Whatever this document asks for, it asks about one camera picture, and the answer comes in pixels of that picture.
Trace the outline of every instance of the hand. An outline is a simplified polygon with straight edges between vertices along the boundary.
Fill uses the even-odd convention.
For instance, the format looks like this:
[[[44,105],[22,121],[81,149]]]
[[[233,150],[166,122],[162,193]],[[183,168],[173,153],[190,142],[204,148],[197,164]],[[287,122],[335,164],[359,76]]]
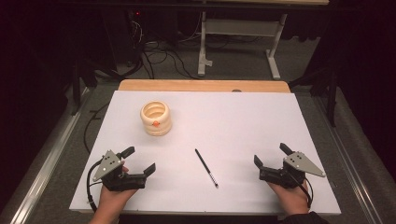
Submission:
[[[307,204],[308,199],[299,187],[294,189],[284,189],[283,187],[273,183],[267,182],[267,184],[277,195],[280,204],[288,216],[309,213]],[[303,187],[307,189],[305,181],[303,183]]]
[[[90,224],[110,224],[116,221],[128,200],[137,192],[137,189],[125,191],[110,191],[102,186],[98,209],[93,215]]]

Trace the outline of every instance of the wire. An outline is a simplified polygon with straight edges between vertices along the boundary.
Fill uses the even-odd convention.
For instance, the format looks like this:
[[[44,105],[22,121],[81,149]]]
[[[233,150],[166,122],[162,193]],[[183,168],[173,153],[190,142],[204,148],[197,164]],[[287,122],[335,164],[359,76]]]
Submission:
[[[172,50],[172,49],[161,49],[160,48],[160,44],[157,43],[157,46],[155,48],[152,48],[150,50],[144,50],[145,52],[145,56],[147,56],[147,61],[148,63],[150,63],[150,65],[153,64],[160,64],[160,63],[164,63],[166,61],[166,59],[168,57],[172,58],[173,62],[174,62],[174,66],[177,70],[177,72],[182,75],[183,77],[188,77],[188,78],[193,78],[193,79],[200,79],[198,77],[194,77],[190,74],[190,72],[186,69],[185,64],[183,62],[183,60],[181,60],[181,58],[178,56],[178,54]],[[150,57],[152,57],[155,54],[163,54],[163,58],[161,58],[158,62],[154,62],[150,59]],[[180,71],[177,67],[177,61],[180,61],[181,66],[182,66],[182,71]]]
[[[92,187],[93,185],[102,184],[102,183],[103,183],[102,181],[101,182],[96,182],[96,183],[90,184],[90,187]]]
[[[160,42],[157,41],[157,40],[147,42],[147,43],[146,43],[146,46],[149,46],[149,45],[151,45],[151,44],[156,44],[156,46],[155,46],[155,47],[152,47],[152,48],[150,48],[150,49],[145,49],[146,51],[150,52],[151,50],[155,50],[155,49],[158,49],[158,48],[160,47]]]
[[[298,187],[300,187],[300,189],[305,193],[306,197],[308,198],[308,208],[311,208],[311,204],[312,204],[312,200],[313,200],[313,198],[311,198],[311,195],[309,195],[308,191],[306,191],[306,189],[304,188],[304,186],[303,186],[302,184],[300,184],[300,183],[296,180],[296,178],[294,178],[294,176],[293,176],[291,173],[286,172],[286,174],[288,174],[288,175],[298,184]]]
[[[314,201],[314,189],[312,188],[311,182],[307,178],[305,178],[306,182],[308,182],[309,188],[311,188],[311,201]]]
[[[90,63],[93,67],[96,67],[97,70],[100,70],[100,71],[104,72],[107,75],[107,76],[101,76],[101,75],[96,73],[95,75],[97,77],[104,78],[104,79],[116,79],[118,81],[123,81],[126,77],[128,77],[129,75],[137,72],[142,67],[141,60],[137,60],[137,63],[134,66],[134,68],[132,68],[131,70],[129,70],[128,72],[126,72],[124,74],[119,74],[118,72],[116,72],[116,71],[114,71],[112,69],[105,68],[102,65],[99,65],[98,63],[94,63],[91,60],[86,59],[86,61],[88,63]]]
[[[151,79],[154,79],[154,70],[152,69],[152,65],[151,65],[151,61],[149,60],[149,56],[147,55],[147,53],[145,51],[143,51],[143,55],[145,55],[146,60],[148,61],[149,68],[151,70],[151,75],[150,75],[149,74],[149,70],[147,69],[147,67],[143,63],[143,66],[146,69],[146,72],[148,73],[148,77],[151,78]]]
[[[136,48],[136,45],[138,45],[138,44],[140,44],[140,42],[142,41],[142,36],[143,36],[143,30],[142,30],[142,27],[140,26],[140,24],[139,23],[137,23],[137,22],[135,22],[135,21],[131,21],[131,25],[133,26],[134,25],[134,33],[133,33],[133,35],[131,36],[131,39],[132,39],[132,43],[134,44],[134,49]],[[137,33],[137,28],[139,28],[139,40],[135,43],[134,42],[134,37],[135,37],[135,35],[136,35],[136,33]]]
[[[96,212],[97,207],[96,207],[96,204],[95,204],[95,202],[93,201],[93,197],[92,197],[92,195],[91,195],[90,179],[91,179],[91,173],[92,173],[93,169],[94,169],[96,166],[98,166],[101,162],[102,162],[102,160],[97,161],[97,162],[91,167],[91,169],[88,171],[88,174],[87,174],[87,196],[88,196],[88,203],[90,204],[91,209],[92,209],[93,212]]]
[[[188,37],[188,38],[186,38],[186,39],[182,39],[182,40],[179,40],[179,41],[177,41],[177,42],[178,42],[178,43],[182,43],[182,42],[186,42],[186,41],[189,41],[189,40],[192,40],[192,39],[195,39],[195,38],[201,36],[201,35],[198,35],[198,34],[197,34],[201,19],[202,19],[202,12],[199,14],[198,22],[197,22],[197,25],[196,25],[195,30],[194,30],[194,32],[192,33],[192,35],[190,35],[190,37]]]
[[[106,103],[105,105],[103,105],[102,107],[100,107],[98,110],[93,110],[93,111],[91,111],[91,112],[93,112],[93,115],[92,115],[92,117],[90,118],[90,120],[88,120],[88,123],[87,123],[87,125],[85,126],[84,135],[83,135],[84,147],[85,147],[85,149],[87,150],[88,154],[91,154],[91,151],[90,151],[90,149],[89,149],[89,147],[88,147],[88,144],[87,144],[87,131],[88,131],[88,127],[90,126],[91,122],[92,122],[94,119],[99,119],[99,118],[96,117],[96,115],[97,115],[101,110],[103,110],[106,106],[108,106],[109,104],[110,104],[110,102]]]
[[[243,40],[243,39],[239,39],[239,38],[238,39],[234,38],[235,36],[240,36],[240,35],[209,35],[205,46],[208,47],[209,49],[223,49],[227,45],[230,45],[230,44],[253,43],[253,42],[257,42],[257,41],[263,39],[262,36],[255,36],[251,40]],[[225,42],[221,46],[213,47],[213,46],[210,46],[210,40],[216,41],[216,42],[224,42],[224,41]]]

